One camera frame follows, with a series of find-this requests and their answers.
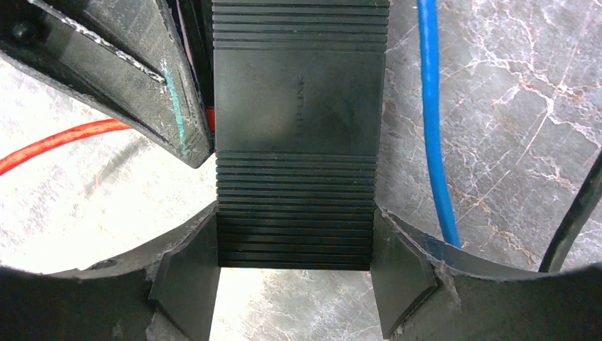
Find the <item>red wire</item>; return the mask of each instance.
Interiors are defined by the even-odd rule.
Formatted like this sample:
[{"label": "red wire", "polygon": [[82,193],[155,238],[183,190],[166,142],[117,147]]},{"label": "red wire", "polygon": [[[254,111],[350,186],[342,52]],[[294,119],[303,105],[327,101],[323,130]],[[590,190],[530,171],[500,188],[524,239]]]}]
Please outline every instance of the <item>red wire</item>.
[{"label": "red wire", "polygon": [[90,136],[108,133],[110,131],[118,131],[130,129],[127,124],[121,123],[116,119],[105,119],[74,126],[71,129],[62,131],[58,134],[49,136],[43,140],[30,144],[29,146],[19,149],[11,153],[7,157],[0,160],[0,175],[5,174],[9,170],[24,163],[34,156],[38,156],[46,151],[68,144],[69,142],[88,138]]}]

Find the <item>marble surface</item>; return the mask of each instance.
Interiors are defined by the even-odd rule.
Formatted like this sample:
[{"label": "marble surface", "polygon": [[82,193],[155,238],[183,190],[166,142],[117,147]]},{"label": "marble surface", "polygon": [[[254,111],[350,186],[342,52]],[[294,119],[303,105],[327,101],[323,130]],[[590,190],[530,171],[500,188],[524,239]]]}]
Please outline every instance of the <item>marble surface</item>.
[{"label": "marble surface", "polygon": [[[377,201],[439,236],[422,136],[414,1],[393,0]],[[442,136],[468,252],[536,269],[602,144],[600,1],[440,1]],[[0,155],[104,116],[0,60]],[[0,177],[0,263],[85,268],[215,199],[135,131],[63,146]],[[567,268],[602,260],[598,209]],[[212,340],[380,340],[368,273],[223,269]]]}]

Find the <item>wire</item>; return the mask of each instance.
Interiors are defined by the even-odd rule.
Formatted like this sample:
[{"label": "wire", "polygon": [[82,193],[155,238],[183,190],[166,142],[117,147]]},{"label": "wire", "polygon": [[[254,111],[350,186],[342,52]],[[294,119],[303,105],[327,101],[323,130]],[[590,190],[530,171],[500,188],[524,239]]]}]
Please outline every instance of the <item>wire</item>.
[{"label": "wire", "polygon": [[19,149],[11,153],[7,157],[0,160],[0,175],[5,174],[9,170],[21,165],[25,161],[38,156],[46,151],[68,144],[69,142],[88,138],[90,136],[108,133],[110,131],[118,131],[130,129],[130,126],[117,121],[116,119],[105,119],[92,123],[75,126],[58,134],[49,136],[43,140],[30,144],[29,146]]},{"label": "wire", "polygon": [[601,197],[602,151],[598,154],[571,207],[554,233],[540,265],[540,272],[560,271],[571,246]]},{"label": "wire", "polygon": [[427,165],[443,239],[461,247],[454,208],[449,199],[439,136],[439,37],[437,34],[437,3],[435,0],[417,0],[420,32],[420,59],[422,62],[422,115],[425,121]]}]

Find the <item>blue cable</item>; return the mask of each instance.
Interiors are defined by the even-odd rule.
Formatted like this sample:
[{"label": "blue cable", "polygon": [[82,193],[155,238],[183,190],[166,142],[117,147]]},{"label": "blue cable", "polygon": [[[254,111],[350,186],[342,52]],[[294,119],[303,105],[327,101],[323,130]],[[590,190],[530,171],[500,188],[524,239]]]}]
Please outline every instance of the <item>blue cable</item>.
[{"label": "blue cable", "polygon": [[427,165],[443,239],[461,247],[454,208],[449,199],[439,135],[439,36],[436,0],[417,0],[420,60],[422,62],[422,115],[425,121]]}]

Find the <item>teal mark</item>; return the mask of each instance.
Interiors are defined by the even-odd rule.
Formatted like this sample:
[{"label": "teal mark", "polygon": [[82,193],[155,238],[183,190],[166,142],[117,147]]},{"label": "teal mark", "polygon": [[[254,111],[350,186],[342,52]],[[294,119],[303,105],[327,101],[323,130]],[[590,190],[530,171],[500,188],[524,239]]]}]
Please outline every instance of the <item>teal mark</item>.
[{"label": "teal mark", "polygon": [[184,119],[182,118],[182,110],[180,110],[180,100],[177,98],[177,92],[175,91],[175,84],[173,77],[165,61],[161,62],[161,69],[163,69],[163,75],[165,76],[165,83],[167,83],[168,90],[171,96],[171,102],[173,103],[173,112],[175,114],[175,123],[177,124],[177,132],[180,135],[180,145],[182,156],[188,159],[188,150],[186,149],[186,143],[184,141]]}]

